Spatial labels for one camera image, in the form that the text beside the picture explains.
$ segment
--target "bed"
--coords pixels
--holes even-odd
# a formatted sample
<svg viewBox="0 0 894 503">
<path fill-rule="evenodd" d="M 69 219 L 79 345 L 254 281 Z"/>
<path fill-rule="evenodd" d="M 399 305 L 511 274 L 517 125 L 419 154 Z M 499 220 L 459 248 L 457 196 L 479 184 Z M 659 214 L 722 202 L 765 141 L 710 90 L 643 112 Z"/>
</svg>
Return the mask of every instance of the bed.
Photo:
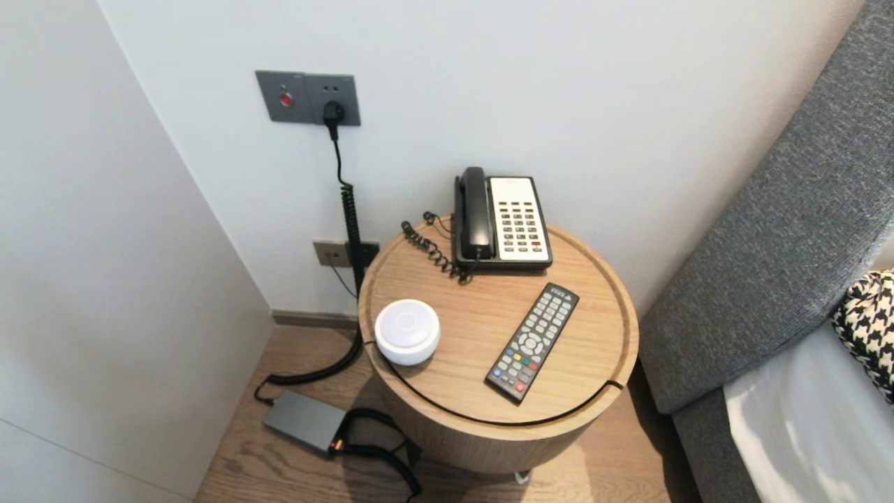
<svg viewBox="0 0 894 503">
<path fill-rule="evenodd" d="M 894 500 L 894 410 L 826 325 L 894 231 L 893 139 L 894 2 L 868 0 L 642 319 L 646 377 L 704 501 Z"/>
</svg>

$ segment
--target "wooden floor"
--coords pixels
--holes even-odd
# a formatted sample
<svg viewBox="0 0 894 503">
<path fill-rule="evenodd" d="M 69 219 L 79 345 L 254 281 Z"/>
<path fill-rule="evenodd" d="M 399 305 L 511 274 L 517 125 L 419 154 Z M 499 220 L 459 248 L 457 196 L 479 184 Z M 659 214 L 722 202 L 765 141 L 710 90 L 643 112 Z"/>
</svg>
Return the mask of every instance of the wooden floor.
<svg viewBox="0 0 894 503">
<path fill-rule="evenodd" d="M 329 459 L 262 426 L 269 408 L 252 399 L 267 373 L 311 371 L 348 348 L 350 332 L 279 327 L 217 450 L 198 502 L 402 503 L 409 490 L 389 466 L 354 457 Z M 330 379 L 296 387 L 344 409 L 384 410 L 365 355 Z M 267 388 L 274 396 L 276 388 Z M 363 423 L 352 441 L 397 446 L 396 433 Z M 564 453 L 538 466 L 528 485 L 513 476 L 470 473 L 426 459 L 416 466 L 425 492 L 413 503 L 700 501 L 670 419 L 654 409 L 637 366 L 628 390 Z"/>
</svg>

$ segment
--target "baseboard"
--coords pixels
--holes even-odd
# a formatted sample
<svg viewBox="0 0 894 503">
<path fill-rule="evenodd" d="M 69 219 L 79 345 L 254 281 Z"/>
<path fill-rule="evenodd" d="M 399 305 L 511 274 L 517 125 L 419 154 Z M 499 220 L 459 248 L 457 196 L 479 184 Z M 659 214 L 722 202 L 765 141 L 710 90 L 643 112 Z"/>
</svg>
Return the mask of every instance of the baseboard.
<svg viewBox="0 0 894 503">
<path fill-rule="evenodd" d="M 270 311 L 274 323 L 294 327 L 337 328 L 351 330 L 357 327 L 357 317 L 332 312 Z"/>
</svg>

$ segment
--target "white smart speaker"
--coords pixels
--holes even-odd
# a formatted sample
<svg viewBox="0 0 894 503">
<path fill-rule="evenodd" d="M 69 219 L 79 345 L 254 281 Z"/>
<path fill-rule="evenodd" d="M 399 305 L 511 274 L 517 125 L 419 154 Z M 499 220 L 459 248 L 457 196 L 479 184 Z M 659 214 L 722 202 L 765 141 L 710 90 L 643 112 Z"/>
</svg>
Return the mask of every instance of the white smart speaker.
<svg viewBox="0 0 894 503">
<path fill-rule="evenodd" d="M 438 315 L 422 301 L 395 301 L 375 319 L 375 343 L 385 358 L 398 365 L 424 362 L 440 339 Z"/>
</svg>

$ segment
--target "white bed sheet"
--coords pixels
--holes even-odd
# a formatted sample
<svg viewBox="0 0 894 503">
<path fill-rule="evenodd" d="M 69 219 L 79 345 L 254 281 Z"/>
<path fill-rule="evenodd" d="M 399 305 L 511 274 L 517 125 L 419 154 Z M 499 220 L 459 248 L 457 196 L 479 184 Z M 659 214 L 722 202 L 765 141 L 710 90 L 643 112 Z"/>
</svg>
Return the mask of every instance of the white bed sheet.
<svg viewBox="0 0 894 503">
<path fill-rule="evenodd" d="M 828 323 L 723 393 L 763 503 L 894 501 L 894 411 Z"/>
</svg>

